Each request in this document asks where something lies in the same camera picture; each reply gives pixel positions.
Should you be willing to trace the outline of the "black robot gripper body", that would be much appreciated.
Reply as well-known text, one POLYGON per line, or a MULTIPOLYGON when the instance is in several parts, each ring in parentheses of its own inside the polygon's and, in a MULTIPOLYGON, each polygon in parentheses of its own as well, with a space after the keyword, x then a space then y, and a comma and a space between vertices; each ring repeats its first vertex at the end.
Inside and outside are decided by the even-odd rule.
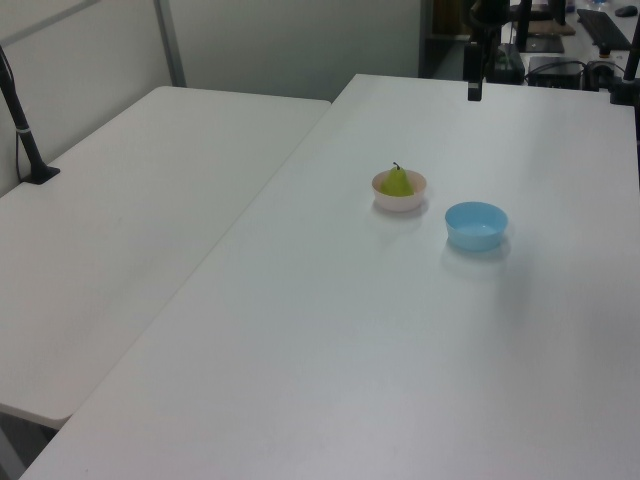
POLYGON ((504 25, 509 20, 508 0, 476 0, 469 10, 475 25, 504 25))

